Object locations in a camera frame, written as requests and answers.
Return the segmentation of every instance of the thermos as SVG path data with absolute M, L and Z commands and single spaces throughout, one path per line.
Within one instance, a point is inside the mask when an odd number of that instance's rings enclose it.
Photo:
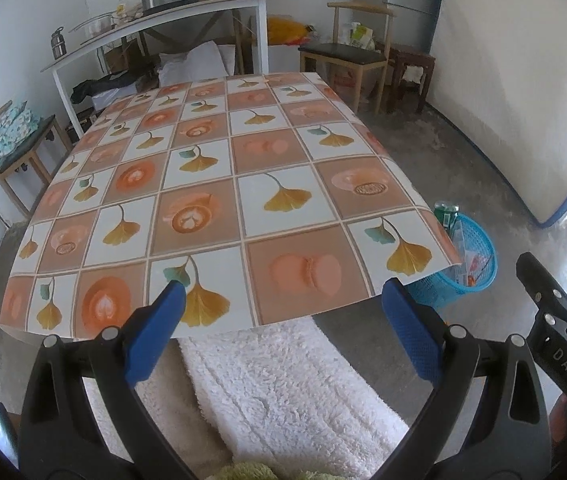
M 67 52 L 66 40 L 64 40 L 63 36 L 61 35 L 62 30 L 63 27 L 59 27 L 57 30 L 55 30 L 52 34 L 52 39 L 50 40 L 50 44 L 52 46 L 52 55 L 54 56 L 54 59 L 65 56 Z

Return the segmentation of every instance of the blue gripper pad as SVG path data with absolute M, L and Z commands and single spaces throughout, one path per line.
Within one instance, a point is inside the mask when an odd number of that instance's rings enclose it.
M 128 346 L 125 379 L 130 386 L 146 381 L 185 312 L 185 288 L 175 280 L 154 300 L 153 313 Z
M 420 378 L 433 386 L 441 379 L 443 349 L 436 343 L 413 309 L 414 301 L 399 280 L 383 285 L 381 307 L 397 333 Z

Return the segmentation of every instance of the blue plastic basket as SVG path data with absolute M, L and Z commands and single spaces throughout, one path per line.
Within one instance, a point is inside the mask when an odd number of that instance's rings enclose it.
M 490 258 L 486 270 L 480 277 L 475 286 L 459 285 L 450 279 L 444 272 L 437 272 L 417 282 L 406 285 L 406 288 L 413 299 L 420 304 L 430 305 L 434 309 L 439 309 L 461 296 L 472 292 L 480 292 L 489 287 L 490 283 L 497 276 L 497 252 L 492 240 L 486 232 L 472 219 L 460 214 L 458 222 L 463 225 L 463 238 L 466 249 L 475 251 L 486 258 Z

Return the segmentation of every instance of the gray floor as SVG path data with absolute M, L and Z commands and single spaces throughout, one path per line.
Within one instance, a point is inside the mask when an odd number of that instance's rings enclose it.
M 479 222 L 492 238 L 499 256 L 493 285 L 446 307 L 448 322 L 463 324 L 474 336 L 503 340 L 512 333 L 527 335 L 535 306 L 515 277 L 519 254 L 532 251 L 567 290 L 567 225 L 536 228 L 528 213 L 497 172 L 445 120 L 430 109 L 417 116 L 407 96 L 391 116 L 360 114 L 387 147 L 426 202 L 452 200 Z M 0 305 L 7 275 L 25 226 L 13 229 L 0 250 Z M 414 373 L 398 339 L 381 312 L 369 300 L 315 317 L 321 329 L 376 392 L 410 424 L 431 391 Z M 20 412 L 36 349 L 0 330 L 0 400 Z M 542 375 L 547 404 L 559 394 Z M 460 446 L 478 402 L 481 384 L 473 385 L 468 405 L 444 451 Z

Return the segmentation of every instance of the silver screw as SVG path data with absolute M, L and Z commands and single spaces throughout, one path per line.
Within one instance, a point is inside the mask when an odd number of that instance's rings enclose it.
M 450 334 L 457 339 L 463 339 L 468 332 L 466 332 L 466 329 L 461 325 L 452 325 L 450 327 Z
M 519 334 L 513 334 L 512 336 L 510 336 L 510 341 L 513 342 L 513 345 L 520 348 L 525 345 L 525 339 L 522 338 Z
M 57 336 L 54 334 L 46 336 L 43 340 L 43 346 L 45 346 L 45 348 L 52 348 L 55 344 L 57 344 Z
M 119 329 L 115 326 L 109 326 L 108 328 L 104 328 L 103 332 L 101 333 L 101 337 L 106 341 L 112 341 L 119 335 Z

